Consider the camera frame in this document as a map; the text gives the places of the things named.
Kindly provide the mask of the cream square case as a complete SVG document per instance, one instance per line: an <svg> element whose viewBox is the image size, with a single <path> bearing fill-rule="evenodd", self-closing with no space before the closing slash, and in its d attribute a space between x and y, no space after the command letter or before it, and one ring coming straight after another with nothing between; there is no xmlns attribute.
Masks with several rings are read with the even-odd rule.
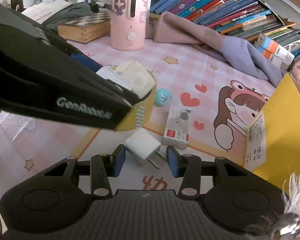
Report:
<svg viewBox="0 0 300 240"><path fill-rule="evenodd" d="M153 76L136 60L129 60L120 64L115 72L130 83L131 91L140 99L144 98L156 85Z"/></svg>

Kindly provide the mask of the pink humidifier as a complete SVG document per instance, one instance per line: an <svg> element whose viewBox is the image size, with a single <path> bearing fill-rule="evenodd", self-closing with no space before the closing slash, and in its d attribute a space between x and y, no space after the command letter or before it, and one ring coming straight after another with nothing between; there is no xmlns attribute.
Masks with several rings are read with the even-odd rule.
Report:
<svg viewBox="0 0 300 240"><path fill-rule="evenodd" d="M122 51L138 50L146 37L148 0L112 0L110 44Z"/></svg>

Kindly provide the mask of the purple pink cloth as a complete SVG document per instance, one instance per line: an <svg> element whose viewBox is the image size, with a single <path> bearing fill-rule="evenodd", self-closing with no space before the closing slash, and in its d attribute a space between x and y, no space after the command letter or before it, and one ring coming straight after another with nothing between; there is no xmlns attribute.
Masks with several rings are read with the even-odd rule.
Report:
<svg viewBox="0 0 300 240"><path fill-rule="evenodd" d="M286 74L247 40L226 36L170 12L146 24L146 38L157 43L182 43L229 63L236 70L277 87Z"/></svg>

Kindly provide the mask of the small white red box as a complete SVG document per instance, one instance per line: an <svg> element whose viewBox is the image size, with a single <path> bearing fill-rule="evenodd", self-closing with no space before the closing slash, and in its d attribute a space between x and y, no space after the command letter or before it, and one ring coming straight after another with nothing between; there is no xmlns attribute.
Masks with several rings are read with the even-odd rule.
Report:
<svg viewBox="0 0 300 240"><path fill-rule="evenodd" d="M189 144L192 111L182 107L170 107L162 144L184 150Z"/></svg>

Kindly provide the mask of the pink checked table mat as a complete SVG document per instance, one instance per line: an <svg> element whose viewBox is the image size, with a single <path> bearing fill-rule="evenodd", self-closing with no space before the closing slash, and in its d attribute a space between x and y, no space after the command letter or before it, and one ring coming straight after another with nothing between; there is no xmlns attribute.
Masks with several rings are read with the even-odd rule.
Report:
<svg viewBox="0 0 300 240"><path fill-rule="evenodd" d="M137 60L156 79L157 87L172 97L156 106L152 98L138 103L117 131L92 129L2 112L0 114L0 199L13 186L68 156L88 160L93 155L111 153L139 128L161 140L171 107L191 112L186 153L212 160L225 156L241 164L244 141L234 141L231 150L221 148L214 136L219 92L238 85L262 96L271 96L274 87L235 70L228 64L203 54L189 45L155 43L146 40L136 51L111 48L104 37L78 48L107 67Z"/></svg>

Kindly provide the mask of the yellow cardboard box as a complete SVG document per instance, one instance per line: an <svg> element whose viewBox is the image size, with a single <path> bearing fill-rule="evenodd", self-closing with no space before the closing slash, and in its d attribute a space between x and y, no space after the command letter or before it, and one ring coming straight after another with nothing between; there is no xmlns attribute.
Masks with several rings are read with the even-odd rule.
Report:
<svg viewBox="0 0 300 240"><path fill-rule="evenodd" d="M247 126L243 167L285 191L300 174L300 84L289 74Z"/></svg>

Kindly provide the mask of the wooden chess box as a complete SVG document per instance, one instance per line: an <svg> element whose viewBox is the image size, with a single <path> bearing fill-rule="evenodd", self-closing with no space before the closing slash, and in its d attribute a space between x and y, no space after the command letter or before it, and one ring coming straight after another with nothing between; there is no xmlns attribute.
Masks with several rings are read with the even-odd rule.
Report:
<svg viewBox="0 0 300 240"><path fill-rule="evenodd" d="M83 16L57 26L58 35L70 41L87 44L110 34L110 10Z"/></svg>

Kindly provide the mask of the white paper sheets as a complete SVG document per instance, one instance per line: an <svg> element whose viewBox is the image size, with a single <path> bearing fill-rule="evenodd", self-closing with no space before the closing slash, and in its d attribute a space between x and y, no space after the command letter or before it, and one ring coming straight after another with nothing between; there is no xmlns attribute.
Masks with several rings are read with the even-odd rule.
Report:
<svg viewBox="0 0 300 240"><path fill-rule="evenodd" d="M22 14L33 21L42 24L47 19L70 5L72 5L72 3L65 0L55 0L51 3L42 2L25 9Z"/></svg>

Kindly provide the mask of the lower row of books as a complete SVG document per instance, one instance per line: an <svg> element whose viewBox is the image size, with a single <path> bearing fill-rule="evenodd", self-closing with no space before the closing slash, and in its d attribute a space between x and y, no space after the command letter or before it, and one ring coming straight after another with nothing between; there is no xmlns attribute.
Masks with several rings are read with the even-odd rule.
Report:
<svg viewBox="0 0 300 240"><path fill-rule="evenodd" d="M253 45L262 33L300 60L300 27L261 0L151 0L150 11L156 15L168 11Z"/></svg>

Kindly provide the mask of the orange white box stack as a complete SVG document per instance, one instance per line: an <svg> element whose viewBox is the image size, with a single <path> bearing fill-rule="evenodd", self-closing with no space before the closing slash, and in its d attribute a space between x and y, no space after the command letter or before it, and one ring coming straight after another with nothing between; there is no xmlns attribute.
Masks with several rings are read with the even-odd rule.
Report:
<svg viewBox="0 0 300 240"><path fill-rule="evenodd" d="M254 47L275 67L286 71L294 60L294 55L277 42L260 33Z"/></svg>

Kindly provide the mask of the white plug adapter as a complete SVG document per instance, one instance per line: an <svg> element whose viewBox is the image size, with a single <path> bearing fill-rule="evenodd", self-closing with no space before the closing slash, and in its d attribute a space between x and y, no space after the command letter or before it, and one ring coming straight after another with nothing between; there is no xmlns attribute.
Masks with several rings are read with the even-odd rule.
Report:
<svg viewBox="0 0 300 240"><path fill-rule="evenodd" d="M166 158L159 153L161 143L143 128L138 129L126 140L125 148L142 167L149 163L160 170L159 165L153 161L156 155L166 161Z"/></svg>

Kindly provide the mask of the white charger in roll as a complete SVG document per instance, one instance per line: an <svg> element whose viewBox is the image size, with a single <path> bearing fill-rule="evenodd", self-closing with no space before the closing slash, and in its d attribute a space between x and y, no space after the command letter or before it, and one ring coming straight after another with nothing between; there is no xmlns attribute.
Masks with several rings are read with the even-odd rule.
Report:
<svg viewBox="0 0 300 240"><path fill-rule="evenodd" d="M114 83L116 83L117 85L120 85L122 87L124 87L127 90L131 90L131 84L124 79L121 75L119 75L117 72L115 72L115 70L113 70L110 67L102 67L100 68L96 74L102 78L104 78L105 80L111 80Z"/></svg>

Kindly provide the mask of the yellow tape roll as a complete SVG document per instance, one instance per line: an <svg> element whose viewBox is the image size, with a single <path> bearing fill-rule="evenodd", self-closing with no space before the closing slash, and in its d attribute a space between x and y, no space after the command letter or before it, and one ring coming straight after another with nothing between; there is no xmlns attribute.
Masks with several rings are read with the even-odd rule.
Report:
<svg viewBox="0 0 300 240"><path fill-rule="evenodd" d="M131 131L143 126L151 116L156 90L157 83L144 98L140 99L137 96L139 101L133 105L132 109L128 112L126 117L116 126L114 131Z"/></svg>

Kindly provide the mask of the teal round toy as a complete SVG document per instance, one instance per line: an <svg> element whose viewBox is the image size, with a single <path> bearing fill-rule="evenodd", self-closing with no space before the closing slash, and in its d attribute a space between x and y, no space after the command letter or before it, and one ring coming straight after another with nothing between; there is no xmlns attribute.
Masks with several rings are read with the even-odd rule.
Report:
<svg viewBox="0 0 300 240"><path fill-rule="evenodd" d="M158 88L155 93L154 103L157 106L164 106L169 103L173 94L164 88Z"/></svg>

